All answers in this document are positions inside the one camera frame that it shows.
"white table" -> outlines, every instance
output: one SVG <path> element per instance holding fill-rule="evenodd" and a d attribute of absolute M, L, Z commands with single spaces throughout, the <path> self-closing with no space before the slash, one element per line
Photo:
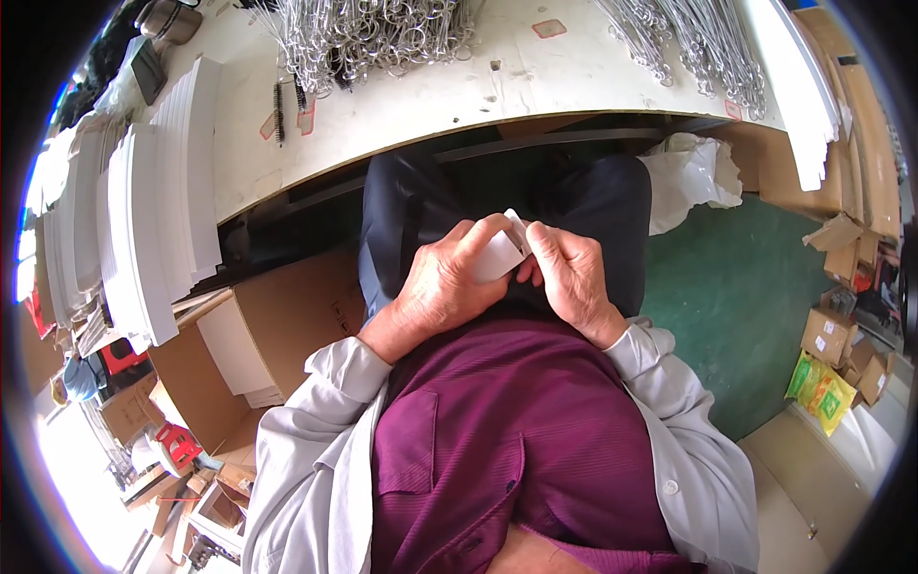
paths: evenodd
<path fill-rule="evenodd" d="M 282 148 L 260 132 L 273 110 L 276 43 L 226 0 L 205 0 L 199 9 L 201 28 L 167 54 L 163 92 L 202 54 L 223 64 L 214 133 L 217 221 L 354 160 L 510 119 L 597 111 L 728 118 L 724 98 L 700 95 L 673 47 L 666 60 L 675 85 L 657 84 L 610 36 L 609 21 L 591 0 L 487 0 L 471 60 L 426 66 L 400 79 L 374 71 L 352 94 L 335 91 L 316 102 L 310 135 L 296 128 L 297 101 L 287 84 Z M 553 18 L 567 32 L 540 39 L 532 25 Z M 499 70 L 492 71 L 492 62 Z M 757 123 L 784 129 L 770 92 L 767 100 L 766 117 Z"/>

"striped purple shirt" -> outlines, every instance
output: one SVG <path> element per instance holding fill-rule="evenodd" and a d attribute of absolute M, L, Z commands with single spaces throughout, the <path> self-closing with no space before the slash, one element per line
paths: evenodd
<path fill-rule="evenodd" d="M 375 431 L 373 572 L 484 572 L 510 523 L 599 572 L 691 572 L 650 438 L 609 358 L 491 313 L 396 365 Z"/>

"yellow-green package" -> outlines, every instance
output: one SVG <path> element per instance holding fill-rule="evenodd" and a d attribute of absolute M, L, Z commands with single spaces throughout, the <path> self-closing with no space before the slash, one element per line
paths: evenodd
<path fill-rule="evenodd" d="M 800 351 L 784 398 L 796 399 L 809 414 L 819 419 L 825 435 L 832 436 L 856 394 L 857 391 L 830 366 Z"/>

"red plastic stool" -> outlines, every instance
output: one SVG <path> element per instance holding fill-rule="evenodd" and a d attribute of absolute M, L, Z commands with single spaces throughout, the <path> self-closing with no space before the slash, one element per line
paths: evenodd
<path fill-rule="evenodd" d="M 175 463 L 176 468 L 187 465 L 192 458 L 204 451 L 191 438 L 188 429 L 170 422 L 167 422 L 156 434 L 156 441 L 162 443 L 166 450 L 169 451 L 169 456 Z"/>
<path fill-rule="evenodd" d="M 139 365 L 150 358 L 145 352 L 135 355 L 127 339 L 118 339 L 114 343 L 102 347 L 101 353 L 109 375 L 120 373 L 129 366 Z"/>

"bundle of wire hooks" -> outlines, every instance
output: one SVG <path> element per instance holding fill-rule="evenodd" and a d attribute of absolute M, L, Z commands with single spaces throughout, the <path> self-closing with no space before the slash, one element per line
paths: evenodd
<path fill-rule="evenodd" d="M 249 10 L 277 40 L 279 65 L 303 91 L 365 84 L 373 69 L 401 76 L 468 60 L 475 39 L 467 0 L 255 0 Z"/>
<path fill-rule="evenodd" d="M 610 20 L 635 63 L 662 85 L 673 84 L 664 46 L 674 39 L 679 59 L 695 75 L 700 94 L 727 99 L 762 119 L 767 110 L 762 66 L 749 49 L 733 0 L 593 0 Z"/>

